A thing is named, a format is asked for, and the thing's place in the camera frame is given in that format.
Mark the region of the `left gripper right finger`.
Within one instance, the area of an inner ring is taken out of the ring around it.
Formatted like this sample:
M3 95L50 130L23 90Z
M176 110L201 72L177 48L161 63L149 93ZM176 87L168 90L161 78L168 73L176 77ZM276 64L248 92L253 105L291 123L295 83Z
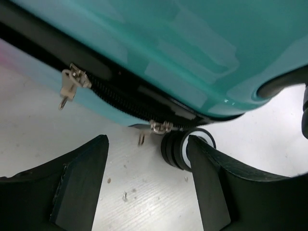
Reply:
M307 174L259 170L192 135L188 154L205 231L307 230Z

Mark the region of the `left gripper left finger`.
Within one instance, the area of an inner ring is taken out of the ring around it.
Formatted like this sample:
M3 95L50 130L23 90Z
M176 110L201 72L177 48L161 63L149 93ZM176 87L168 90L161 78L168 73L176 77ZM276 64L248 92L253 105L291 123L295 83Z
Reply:
M107 162L99 135L45 164L0 179L3 231L90 231Z

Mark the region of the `teal pink suitcase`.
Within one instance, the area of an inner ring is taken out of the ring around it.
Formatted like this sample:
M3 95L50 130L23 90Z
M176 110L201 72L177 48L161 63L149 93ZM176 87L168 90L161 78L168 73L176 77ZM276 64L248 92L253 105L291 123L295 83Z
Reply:
M3 0L3 61L146 133L190 171L188 137L308 82L305 0Z

